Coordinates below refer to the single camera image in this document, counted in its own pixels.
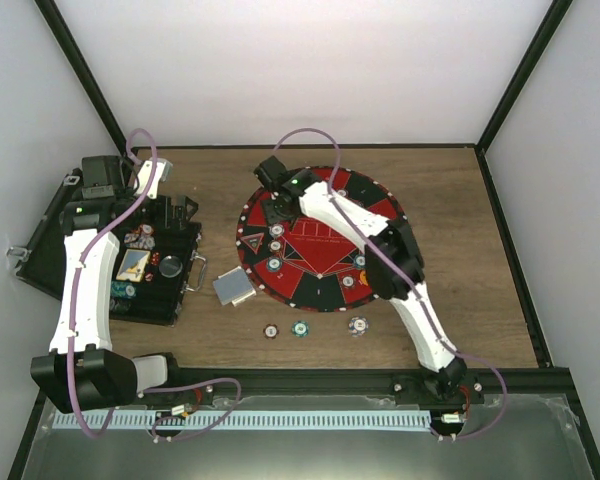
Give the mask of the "blue white chip seat three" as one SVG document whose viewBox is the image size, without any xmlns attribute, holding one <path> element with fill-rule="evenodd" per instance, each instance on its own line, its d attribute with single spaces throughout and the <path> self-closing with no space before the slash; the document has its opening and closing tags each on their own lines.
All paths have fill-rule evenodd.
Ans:
<svg viewBox="0 0 600 480">
<path fill-rule="evenodd" d="M 278 238 L 284 234 L 285 229 L 282 224 L 274 224 L 270 227 L 269 231 L 273 238 Z"/>
</svg>

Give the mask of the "teal chip seat two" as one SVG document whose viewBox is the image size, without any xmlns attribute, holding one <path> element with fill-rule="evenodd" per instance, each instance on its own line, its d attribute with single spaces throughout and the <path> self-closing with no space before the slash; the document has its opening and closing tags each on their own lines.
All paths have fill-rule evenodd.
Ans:
<svg viewBox="0 0 600 480">
<path fill-rule="evenodd" d="M 267 260 L 266 268 L 270 272 L 277 272 L 282 267 L 282 260 L 278 257 L 271 257 Z"/>
</svg>

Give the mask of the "teal chip stack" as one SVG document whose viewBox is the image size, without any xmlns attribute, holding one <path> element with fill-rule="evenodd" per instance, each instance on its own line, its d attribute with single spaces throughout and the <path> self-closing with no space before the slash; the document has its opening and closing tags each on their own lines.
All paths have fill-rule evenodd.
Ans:
<svg viewBox="0 0 600 480">
<path fill-rule="evenodd" d="M 292 325 L 291 332 L 296 337 L 306 337 L 309 334 L 309 325 L 305 321 L 297 321 Z"/>
</svg>

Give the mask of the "brown 100 chip stack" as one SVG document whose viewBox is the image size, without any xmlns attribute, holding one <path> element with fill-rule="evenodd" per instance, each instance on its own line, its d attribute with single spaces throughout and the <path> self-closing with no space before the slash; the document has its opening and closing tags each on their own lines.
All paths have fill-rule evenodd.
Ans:
<svg viewBox="0 0 600 480">
<path fill-rule="evenodd" d="M 267 339 L 275 339 L 279 334 L 279 330 L 276 325 L 268 324 L 265 326 L 263 333 Z"/>
</svg>

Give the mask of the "blue orange chip stack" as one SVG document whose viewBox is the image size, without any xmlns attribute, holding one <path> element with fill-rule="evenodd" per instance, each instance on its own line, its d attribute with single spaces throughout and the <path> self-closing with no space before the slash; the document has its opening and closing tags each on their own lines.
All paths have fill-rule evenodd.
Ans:
<svg viewBox="0 0 600 480">
<path fill-rule="evenodd" d="M 352 337 L 360 337 L 369 330 L 369 321 L 362 316 L 352 317 L 348 322 L 348 330 Z"/>
</svg>

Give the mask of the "orange big blind button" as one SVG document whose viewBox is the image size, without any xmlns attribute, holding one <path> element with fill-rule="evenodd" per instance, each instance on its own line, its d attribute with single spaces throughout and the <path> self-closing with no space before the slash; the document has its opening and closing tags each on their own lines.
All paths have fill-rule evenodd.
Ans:
<svg viewBox="0 0 600 480">
<path fill-rule="evenodd" d="M 360 276 L 359 276 L 359 280 L 360 280 L 361 284 L 363 284 L 365 286 L 369 286 L 369 283 L 368 283 L 368 280 L 367 280 L 366 270 L 361 270 Z"/>
</svg>

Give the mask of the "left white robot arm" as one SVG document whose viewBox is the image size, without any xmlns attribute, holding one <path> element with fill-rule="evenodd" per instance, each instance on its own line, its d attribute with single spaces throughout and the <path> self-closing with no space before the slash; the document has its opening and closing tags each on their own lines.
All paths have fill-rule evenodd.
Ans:
<svg viewBox="0 0 600 480">
<path fill-rule="evenodd" d="M 172 326 L 198 260 L 198 205 L 158 187 L 172 168 L 150 159 L 125 175 L 122 158 L 86 157 L 79 188 L 60 212 L 64 286 L 55 333 L 30 374 L 62 413 L 131 404 L 141 393 L 176 402 L 184 379 L 170 352 L 115 352 L 110 322 Z"/>
</svg>

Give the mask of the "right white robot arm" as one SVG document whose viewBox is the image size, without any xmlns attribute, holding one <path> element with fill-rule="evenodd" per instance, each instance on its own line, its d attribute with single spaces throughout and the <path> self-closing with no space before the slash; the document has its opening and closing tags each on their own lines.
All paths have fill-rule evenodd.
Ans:
<svg viewBox="0 0 600 480">
<path fill-rule="evenodd" d="M 414 343 L 424 389 L 438 403 L 452 399 L 467 366 L 445 334 L 428 295 L 424 259 L 408 220 L 373 213 L 334 188 L 336 163 L 327 179 L 300 169 L 292 172 L 271 156 L 253 171 L 271 194 L 264 206 L 270 224 L 300 216 L 317 220 L 353 243 L 365 257 L 372 292 L 398 313 Z"/>
</svg>

